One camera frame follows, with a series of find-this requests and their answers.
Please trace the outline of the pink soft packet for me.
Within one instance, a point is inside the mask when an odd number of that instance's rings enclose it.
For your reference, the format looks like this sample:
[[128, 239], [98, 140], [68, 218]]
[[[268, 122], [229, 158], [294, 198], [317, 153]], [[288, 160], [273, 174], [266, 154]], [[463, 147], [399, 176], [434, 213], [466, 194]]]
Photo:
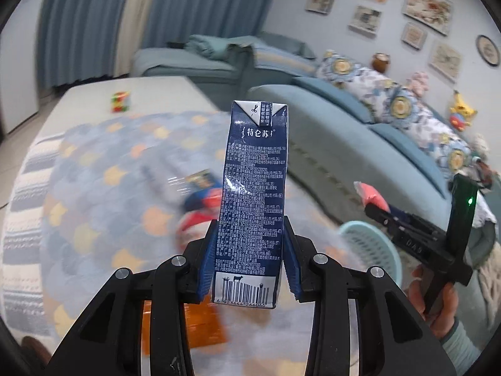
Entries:
[[363, 206], [374, 205], [382, 211], [390, 211], [390, 206], [388, 205], [388, 203], [385, 201], [380, 192], [373, 186], [359, 181], [353, 182], [353, 185], [356, 193], [362, 201]]

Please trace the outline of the orange snack wrapper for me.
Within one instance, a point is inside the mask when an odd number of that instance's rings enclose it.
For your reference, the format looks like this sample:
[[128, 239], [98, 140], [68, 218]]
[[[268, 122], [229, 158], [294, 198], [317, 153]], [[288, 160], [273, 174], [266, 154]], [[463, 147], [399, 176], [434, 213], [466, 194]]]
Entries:
[[[205, 348], [228, 342], [226, 331], [222, 325], [217, 306], [209, 296], [199, 304], [185, 304], [186, 329], [189, 348]], [[144, 356], [149, 356], [151, 301], [143, 303], [141, 344]]]

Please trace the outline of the red white paper cup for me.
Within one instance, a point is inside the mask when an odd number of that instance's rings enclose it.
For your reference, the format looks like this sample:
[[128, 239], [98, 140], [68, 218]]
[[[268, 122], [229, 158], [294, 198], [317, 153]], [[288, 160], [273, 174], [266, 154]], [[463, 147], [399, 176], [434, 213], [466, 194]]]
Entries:
[[184, 251], [189, 243], [204, 238], [212, 220], [219, 218], [223, 190], [200, 189], [191, 193], [183, 204], [184, 214], [178, 224], [176, 240]]

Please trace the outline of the blue milk carton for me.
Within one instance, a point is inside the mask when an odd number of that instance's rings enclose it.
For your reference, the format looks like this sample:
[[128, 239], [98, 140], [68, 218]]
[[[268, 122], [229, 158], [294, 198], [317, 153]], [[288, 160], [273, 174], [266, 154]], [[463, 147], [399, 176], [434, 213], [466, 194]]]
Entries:
[[218, 304], [276, 306], [288, 122], [285, 104], [237, 100], [232, 105], [212, 284]]

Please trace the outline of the red blue card box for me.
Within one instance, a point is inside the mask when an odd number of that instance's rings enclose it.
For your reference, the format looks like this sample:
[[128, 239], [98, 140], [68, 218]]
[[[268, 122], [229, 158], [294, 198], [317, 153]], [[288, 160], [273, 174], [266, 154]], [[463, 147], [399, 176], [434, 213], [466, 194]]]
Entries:
[[187, 197], [196, 199], [203, 200], [218, 195], [222, 190], [220, 180], [207, 169], [188, 175], [185, 182], [188, 188]]

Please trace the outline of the light blue perforated basket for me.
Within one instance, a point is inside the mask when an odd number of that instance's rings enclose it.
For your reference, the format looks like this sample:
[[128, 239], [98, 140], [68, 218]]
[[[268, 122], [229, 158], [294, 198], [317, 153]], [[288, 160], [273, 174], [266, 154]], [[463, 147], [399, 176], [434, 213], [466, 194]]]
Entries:
[[365, 267], [379, 266], [402, 285], [402, 261], [396, 247], [379, 228], [362, 221], [350, 221], [339, 227], [339, 234], [350, 244]]

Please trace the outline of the white fringed blanket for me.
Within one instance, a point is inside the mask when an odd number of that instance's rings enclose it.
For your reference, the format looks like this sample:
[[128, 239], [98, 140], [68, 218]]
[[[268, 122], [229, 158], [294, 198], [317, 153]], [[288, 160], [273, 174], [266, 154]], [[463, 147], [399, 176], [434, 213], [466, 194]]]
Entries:
[[500, 244], [495, 242], [488, 258], [478, 267], [479, 284], [486, 303], [489, 328], [493, 328], [500, 322], [500, 267]]

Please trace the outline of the teal sofa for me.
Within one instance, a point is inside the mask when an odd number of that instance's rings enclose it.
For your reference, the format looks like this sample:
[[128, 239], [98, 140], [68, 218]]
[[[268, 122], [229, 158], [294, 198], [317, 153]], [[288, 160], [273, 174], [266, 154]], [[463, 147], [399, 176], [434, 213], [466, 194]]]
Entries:
[[394, 206], [446, 227], [449, 185], [409, 138], [374, 120], [348, 92], [318, 79], [315, 55], [293, 39], [193, 35], [181, 48], [139, 49], [130, 75], [186, 76], [221, 110], [234, 100], [290, 108], [290, 173], [338, 222], [364, 219], [353, 182], [376, 187]]

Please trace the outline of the striped floor rug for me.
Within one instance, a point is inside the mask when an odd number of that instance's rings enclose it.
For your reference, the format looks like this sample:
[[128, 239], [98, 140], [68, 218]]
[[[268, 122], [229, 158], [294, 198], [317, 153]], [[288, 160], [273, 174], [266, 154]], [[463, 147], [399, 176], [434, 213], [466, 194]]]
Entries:
[[17, 337], [48, 337], [40, 246], [43, 205], [62, 133], [34, 141], [14, 180], [1, 231], [1, 312]]

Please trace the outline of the floral sofa cushions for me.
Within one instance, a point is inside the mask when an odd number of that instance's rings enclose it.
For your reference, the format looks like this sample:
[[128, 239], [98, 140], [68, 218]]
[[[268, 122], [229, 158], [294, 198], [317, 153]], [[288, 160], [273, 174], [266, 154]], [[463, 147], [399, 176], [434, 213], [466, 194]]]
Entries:
[[446, 180], [472, 166], [470, 145], [408, 87], [331, 49], [324, 53], [316, 77], [348, 92], [368, 108], [375, 121], [409, 138], [434, 160]]

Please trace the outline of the pink plush toy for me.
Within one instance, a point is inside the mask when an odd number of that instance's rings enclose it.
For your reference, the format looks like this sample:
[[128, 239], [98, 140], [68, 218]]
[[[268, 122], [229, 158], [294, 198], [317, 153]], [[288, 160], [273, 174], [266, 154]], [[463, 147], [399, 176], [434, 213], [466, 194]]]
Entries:
[[418, 98], [429, 90], [429, 76], [424, 71], [417, 71], [407, 80], [406, 87]]

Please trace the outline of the patterned grey tablecloth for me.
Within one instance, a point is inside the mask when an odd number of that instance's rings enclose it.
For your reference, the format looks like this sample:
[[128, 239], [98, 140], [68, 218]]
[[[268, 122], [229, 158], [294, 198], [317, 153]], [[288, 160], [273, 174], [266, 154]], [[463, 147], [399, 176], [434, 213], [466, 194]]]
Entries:
[[[158, 267], [176, 240], [184, 180], [220, 177], [230, 119], [224, 113], [124, 116], [65, 133], [43, 205], [47, 319], [61, 342], [112, 273]], [[273, 310], [216, 305], [228, 342], [192, 348], [198, 375], [302, 375], [313, 307], [286, 285]]]

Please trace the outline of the brown plush toy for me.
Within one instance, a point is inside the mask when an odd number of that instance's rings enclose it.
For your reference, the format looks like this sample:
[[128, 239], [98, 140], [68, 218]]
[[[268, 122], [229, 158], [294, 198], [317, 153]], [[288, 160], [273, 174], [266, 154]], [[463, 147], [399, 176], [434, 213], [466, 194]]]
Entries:
[[373, 55], [371, 66], [375, 71], [384, 74], [390, 65], [390, 55], [376, 53]]

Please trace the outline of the colourful puzzle cube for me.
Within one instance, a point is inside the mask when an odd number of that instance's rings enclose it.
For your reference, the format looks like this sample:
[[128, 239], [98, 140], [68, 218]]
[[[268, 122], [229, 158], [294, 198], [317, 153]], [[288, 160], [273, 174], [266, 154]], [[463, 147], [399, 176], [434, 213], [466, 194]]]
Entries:
[[111, 97], [111, 111], [113, 113], [126, 112], [130, 109], [130, 92], [115, 92]]

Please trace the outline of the blue curtains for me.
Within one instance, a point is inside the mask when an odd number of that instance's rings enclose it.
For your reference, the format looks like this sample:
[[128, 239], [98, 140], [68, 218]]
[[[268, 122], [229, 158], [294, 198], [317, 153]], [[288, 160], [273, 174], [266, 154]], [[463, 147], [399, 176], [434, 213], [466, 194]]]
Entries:
[[43, 0], [37, 35], [40, 89], [130, 73], [139, 49], [193, 34], [255, 35], [272, 0]]

